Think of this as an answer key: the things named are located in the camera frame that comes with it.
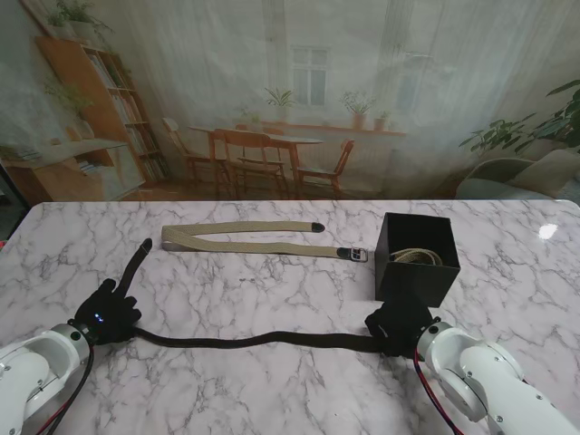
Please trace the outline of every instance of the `wooden bookshelf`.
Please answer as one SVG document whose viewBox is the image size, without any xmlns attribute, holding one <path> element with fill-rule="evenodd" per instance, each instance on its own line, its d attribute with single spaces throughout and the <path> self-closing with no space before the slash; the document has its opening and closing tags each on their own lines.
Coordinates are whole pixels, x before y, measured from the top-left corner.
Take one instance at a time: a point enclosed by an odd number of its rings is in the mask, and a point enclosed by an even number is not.
<svg viewBox="0 0 580 435">
<path fill-rule="evenodd" d="M 154 184 L 169 176 L 149 115 L 135 84 L 116 53 L 74 41 L 38 36 L 36 43 L 64 83 L 76 84 L 93 105 L 82 111 L 95 137 L 119 140 L 130 153 L 143 178 Z"/>
</svg>

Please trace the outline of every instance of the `belt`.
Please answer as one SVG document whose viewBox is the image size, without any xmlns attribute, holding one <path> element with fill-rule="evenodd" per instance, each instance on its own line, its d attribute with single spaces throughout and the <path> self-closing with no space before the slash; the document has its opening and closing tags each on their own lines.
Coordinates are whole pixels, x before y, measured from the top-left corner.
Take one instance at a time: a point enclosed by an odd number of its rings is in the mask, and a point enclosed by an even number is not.
<svg viewBox="0 0 580 435">
<path fill-rule="evenodd" d="M 294 243 L 215 242 L 196 236 L 207 234 L 249 233 L 263 231 L 300 231 L 322 233 L 317 222 L 223 222 L 220 224 L 166 225 L 161 230 L 166 251 L 238 252 L 243 254 L 286 254 L 292 256 L 325 256 L 354 262 L 366 262 L 368 254 L 359 247 L 306 246 Z"/>
</svg>

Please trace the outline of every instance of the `open box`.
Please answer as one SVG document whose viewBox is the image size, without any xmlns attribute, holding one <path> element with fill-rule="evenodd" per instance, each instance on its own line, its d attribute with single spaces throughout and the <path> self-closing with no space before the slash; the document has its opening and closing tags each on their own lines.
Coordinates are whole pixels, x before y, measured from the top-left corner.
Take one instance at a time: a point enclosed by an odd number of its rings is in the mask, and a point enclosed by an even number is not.
<svg viewBox="0 0 580 435">
<path fill-rule="evenodd" d="M 443 266 L 396 263 L 394 252 L 423 248 L 437 253 Z M 415 292 L 431 307 L 441 305 L 460 271 L 451 222 L 446 217 L 386 213 L 374 254 L 375 298 L 390 292 Z"/>
</svg>

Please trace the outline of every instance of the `metal buckle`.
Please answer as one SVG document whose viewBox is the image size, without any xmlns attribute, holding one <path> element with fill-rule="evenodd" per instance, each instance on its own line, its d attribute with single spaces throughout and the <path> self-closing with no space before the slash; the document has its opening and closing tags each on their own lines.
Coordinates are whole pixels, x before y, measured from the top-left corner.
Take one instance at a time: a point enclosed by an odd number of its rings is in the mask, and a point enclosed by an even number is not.
<svg viewBox="0 0 580 435">
<path fill-rule="evenodd" d="M 361 247 L 353 247 L 351 248 L 351 261 L 355 261 L 356 263 L 366 263 L 369 259 L 369 255 L 366 252 L 366 249 L 362 249 Z"/>
</svg>

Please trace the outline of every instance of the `white marble surface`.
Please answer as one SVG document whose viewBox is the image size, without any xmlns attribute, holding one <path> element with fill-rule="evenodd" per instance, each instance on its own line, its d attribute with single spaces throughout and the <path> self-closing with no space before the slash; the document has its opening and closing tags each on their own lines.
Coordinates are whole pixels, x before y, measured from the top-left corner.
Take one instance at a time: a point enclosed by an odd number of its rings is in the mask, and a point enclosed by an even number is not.
<svg viewBox="0 0 580 435">
<path fill-rule="evenodd" d="M 160 249 L 160 230 L 237 219 L 319 221 L 323 234 L 251 237 L 373 249 L 387 211 L 451 218 L 462 270 L 434 314 L 504 344 L 530 382 L 580 427 L 580 210 L 568 202 L 44 204 L 0 252 L 0 344 L 66 321 L 104 278 L 120 277 L 146 237 L 154 247 L 130 293 L 143 312 L 140 325 L 152 332 L 362 332 L 379 306 L 372 261 L 169 253 Z M 544 240 L 538 233 L 547 224 L 557 230 Z M 450 413 L 467 433 L 487 433 L 482 423 Z M 409 362 L 283 343 L 235 351 L 141 340 L 104 346 L 69 414 L 60 433 L 450 433 Z"/>
</svg>

